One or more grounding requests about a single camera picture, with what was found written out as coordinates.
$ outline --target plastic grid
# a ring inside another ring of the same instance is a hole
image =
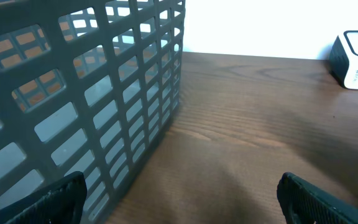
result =
[[[30,174],[42,180],[35,189],[50,184],[67,175],[67,172],[74,171],[76,164],[91,152],[94,158],[82,171],[85,178],[91,174],[94,177],[96,170],[100,175],[89,187],[87,198],[93,197],[91,195],[96,189],[102,190],[83,212],[82,222],[96,222],[106,203],[116,197],[114,193],[119,190],[120,183],[125,182],[125,177],[136,168],[135,162],[144,154],[143,150],[149,148],[178,104],[185,0],[36,0],[4,3],[8,4],[0,6],[0,41],[9,40],[12,47],[0,52],[0,150],[14,142],[25,154],[25,159],[1,176],[0,197],[18,182],[31,177]],[[90,7],[94,14],[88,14],[86,9]],[[106,7],[112,7],[114,15],[107,15]],[[120,16],[119,7],[129,8],[130,14]],[[71,15],[78,11],[83,13]],[[164,11],[168,12],[167,18],[160,19],[160,13]],[[89,21],[95,19],[98,27],[77,29],[72,27],[73,18],[84,19],[87,27],[90,27]],[[63,30],[59,22],[67,22],[70,29]],[[140,31],[139,24],[145,23],[150,24],[150,33]],[[175,28],[180,31],[179,34],[175,33]],[[128,33],[131,29],[134,41],[128,44],[123,35],[131,36]],[[35,40],[21,44],[17,37],[28,33]],[[117,42],[112,41],[115,37],[118,37]],[[153,48],[155,52],[151,50],[152,44],[156,44]],[[39,47],[40,52],[26,54],[34,47]],[[147,60],[144,60],[144,50],[151,52]],[[19,61],[9,66],[1,63],[14,54],[20,57]],[[86,56],[101,58],[103,55],[104,61],[96,59],[94,65],[86,61]],[[76,67],[73,60],[78,57],[82,63]],[[137,69],[125,79],[122,75],[120,78],[120,68],[124,69],[125,75],[128,69],[122,65],[133,58]],[[150,75],[148,72],[154,65],[155,75]],[[82,77],[79,70],[87,70],[89,74]],[[45,74],[49,74],[47,79],[42,78]],[[84,92],[105,79],[106,75],[112,89],[88,106]],[[29,83],[31,91],[23,93],[21,88]],[[131,91],[132,97],[125,100],[124,92],[134,84],[139,89],[134,93]],[[48,88],[54,85],[58,88],[49,91]],[[30,101],[36,93],[42,93],[43,97]],[[94,116],[112,101],[116,104],[117,113],[96,129]],[[131,112],[131,108],[139,102],[141,109]],[[41,141],[35,126],[70,103],[75,108],[76,118],[52,138]],[[131,119],[127,119],[128,114],[131,114]],[[119,132],[102,147],[101,137],[117,124]],[[86,142],[64,163],[56,165],[51,154],[81,129]],[[120,142],[123,147],[117,148]],[[106,155],[113,149],[118,152],[107,162]]]

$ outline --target plastic crate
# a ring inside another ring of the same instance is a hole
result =
[[[185,0],[0,2],[0,209],[76,170],[83,223],[178,104]]]

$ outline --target wood grain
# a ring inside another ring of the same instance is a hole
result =
[[[183,53],[180,108],[107,223],[284,223],[293,172],[358,207],[358,91],[324,61]]]

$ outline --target black trim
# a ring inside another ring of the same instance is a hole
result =
[[[357,56],[358,56],[358,54],[356,54],[356,53],[354,52],[353,47],[352,47],[352,44],[351,44],[349,38],[347,38],[347,33],[350,33],[350,32],[358,32],[358,30],[348,30],[348,31],[345,31],[345,32],[343,33],[343,35],[344,35],[345,38],[346,38],[347,44],[348,44],[349,47],[351,48],[352,53],[353,53],[354,55],[357,55]]]

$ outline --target gray plastic basket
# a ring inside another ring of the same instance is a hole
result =
[[[78,170],[81,222],[106,216],[177,107],[184,18],[185,0],[0,1],[0,209]]]

